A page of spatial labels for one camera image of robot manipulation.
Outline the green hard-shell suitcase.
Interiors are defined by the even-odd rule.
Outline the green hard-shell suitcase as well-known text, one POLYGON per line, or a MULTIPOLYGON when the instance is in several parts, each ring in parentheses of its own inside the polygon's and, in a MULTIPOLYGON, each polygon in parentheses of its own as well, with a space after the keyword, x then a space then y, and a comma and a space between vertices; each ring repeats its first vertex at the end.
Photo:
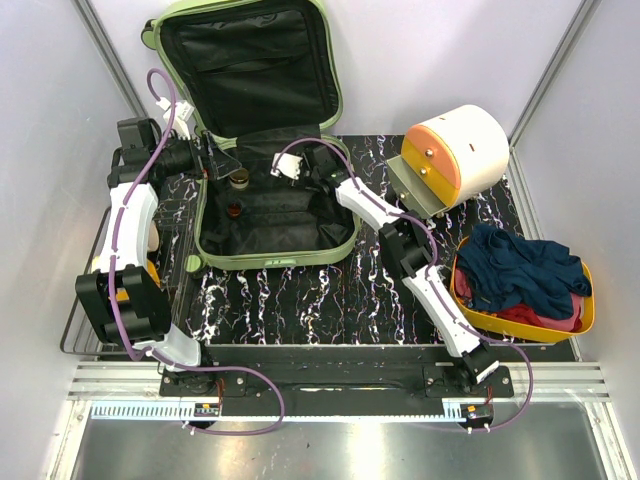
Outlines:
POLYGON ((195 245, 222 270, 336 263, 353 249, 359 219, 329 193, 292 187, 270 174, 291 142, 321 138, 342 113, 329 22, 318 1, 178 1, 149 20, 143 44, 159 56, 194 106, 196 136, 249 171, 249 186, 210 175, 200 183, 195 245), (243 213, 231 220, 227 205, 243 213))

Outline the white orange drawer cabinet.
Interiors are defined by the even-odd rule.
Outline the white orange drawer cabinet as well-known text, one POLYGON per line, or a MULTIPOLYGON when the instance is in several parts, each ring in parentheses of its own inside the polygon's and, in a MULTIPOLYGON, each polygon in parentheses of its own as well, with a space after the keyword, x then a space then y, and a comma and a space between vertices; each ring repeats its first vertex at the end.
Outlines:
POLYGON ((387 174, 401 204, 429 219, 493 187, 508 162, 500 123, 467 104, 410 127, 387 174))

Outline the navy blue garment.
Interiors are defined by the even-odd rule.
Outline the navy blue garment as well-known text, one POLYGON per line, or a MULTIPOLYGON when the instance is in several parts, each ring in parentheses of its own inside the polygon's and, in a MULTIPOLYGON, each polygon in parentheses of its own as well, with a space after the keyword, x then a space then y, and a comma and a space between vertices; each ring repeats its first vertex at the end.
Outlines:
POLYGON ((559 321, 572 315, 574 295, 592 295, 582 261, 568 247, 487 224, 476 225, 458 249, 457 268, 470 287, 472 307, 480 311, 525 305, 559 321))

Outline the orange plastic basket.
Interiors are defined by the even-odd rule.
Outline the orange plastic basket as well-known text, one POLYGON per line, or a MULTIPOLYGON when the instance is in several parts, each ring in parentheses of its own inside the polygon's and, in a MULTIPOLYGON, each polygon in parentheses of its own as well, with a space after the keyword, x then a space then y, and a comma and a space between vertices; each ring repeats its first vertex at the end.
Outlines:
POLYGON ((456 252, 449 291, 465 318, 476 328, 532 342, 555 344, 589 332, 595 323, 595 294, 587 297, 572 294, 574 313, 564 320, 538 316, 526 305, 517 305, 502 313, 474 310, 470 303, 470 285, 458 264, 456 252))

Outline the red garment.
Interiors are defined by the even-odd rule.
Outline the red garment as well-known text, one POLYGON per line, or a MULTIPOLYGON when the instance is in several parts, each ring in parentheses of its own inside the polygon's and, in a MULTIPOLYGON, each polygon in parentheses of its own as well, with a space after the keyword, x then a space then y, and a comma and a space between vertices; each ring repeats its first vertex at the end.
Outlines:
POLYGON ((531 307, 525 304, 517 304, 513 307, 500 310, 496 312, 494 316, 519 324, 531 325, 539 328, 544 327, 543 323, 540 320, 540 317, 534 312, 531 307))

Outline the pink maroon garment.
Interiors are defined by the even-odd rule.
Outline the pink maroon garment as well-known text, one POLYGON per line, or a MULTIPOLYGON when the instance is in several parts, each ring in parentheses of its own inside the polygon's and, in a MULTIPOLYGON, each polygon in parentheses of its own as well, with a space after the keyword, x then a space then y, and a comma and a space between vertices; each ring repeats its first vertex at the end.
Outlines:
MULTIPOLYGON (((454 291, 458 298, 462 300, 462 303, 468 307, 472 307, 473 300, 473 291, 467 281, 466 275, 463 271, 456 268, 454 275, 454 291)), ((584 304, 584 299, 574 293, 570 294, 570 298, 572 301, 572 314, 565 319, 553 319, 549 317, 544 317, 538 315, 540 317, 541 322, 543 323, 543 329, 547 330, 556 330, 562 332, 575 332, 582 326, 582 309, 584 304)), ((488 312, 489 316, 495 317, 495 313, 488 312)))

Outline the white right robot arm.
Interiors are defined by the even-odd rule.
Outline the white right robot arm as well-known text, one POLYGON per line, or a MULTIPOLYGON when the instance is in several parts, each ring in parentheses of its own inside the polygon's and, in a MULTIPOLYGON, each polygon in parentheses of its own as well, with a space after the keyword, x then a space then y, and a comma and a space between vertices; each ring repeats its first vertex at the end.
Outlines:
POLYGON ((441 334, 454 360, 457 390, 472 397, 486 389, 499 361, 444 286, 436 267, 435 240, 419 217, 375 194, 355 175, 345 154, 327 140, 307 137, 291 142, 277 154, 272 168, 291 179, 322 185, 341 207, 377 232, 385 270, 409 289, 441 334))

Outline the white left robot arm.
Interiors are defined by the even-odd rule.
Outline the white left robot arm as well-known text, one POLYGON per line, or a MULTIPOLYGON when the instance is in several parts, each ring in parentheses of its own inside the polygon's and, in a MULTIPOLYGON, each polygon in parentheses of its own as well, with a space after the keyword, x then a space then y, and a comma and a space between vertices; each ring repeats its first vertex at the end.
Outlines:
POLYGON ((117 124, 120 146, 107 176, 111 210, 100 254, 75 280, 75 291, 98 340, 117 345, 135 361, 152 357, 182 371, 181 384, 196 396, 215 386, 216 372, 202 348, 172 321, 168 294, 149 260, 155 248, 153 220, 165 181, 183 173, 209 176, 227 159, 213 136, 164 132, 151 118, 117 124))

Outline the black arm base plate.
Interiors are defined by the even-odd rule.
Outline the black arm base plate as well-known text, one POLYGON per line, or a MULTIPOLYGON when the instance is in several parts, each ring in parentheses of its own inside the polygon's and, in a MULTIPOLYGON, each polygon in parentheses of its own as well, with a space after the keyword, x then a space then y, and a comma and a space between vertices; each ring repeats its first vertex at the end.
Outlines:
POLYGON ((514 396, 506 365, 474 383, 463 361, 438 345, 217 345, 204 354, 216 366, 251 367, 286 392, 369 388, 429 398, 514 396))

